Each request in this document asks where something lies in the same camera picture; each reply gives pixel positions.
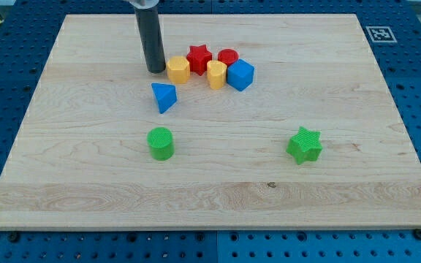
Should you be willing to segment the grey robot arm flange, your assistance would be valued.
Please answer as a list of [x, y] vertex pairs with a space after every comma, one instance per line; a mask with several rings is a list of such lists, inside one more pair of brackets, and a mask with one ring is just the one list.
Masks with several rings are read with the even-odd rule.
[[129, 2], [133, 7], [138, 9], [150, 9], [155, 7], [159, 0], [125, 0]]

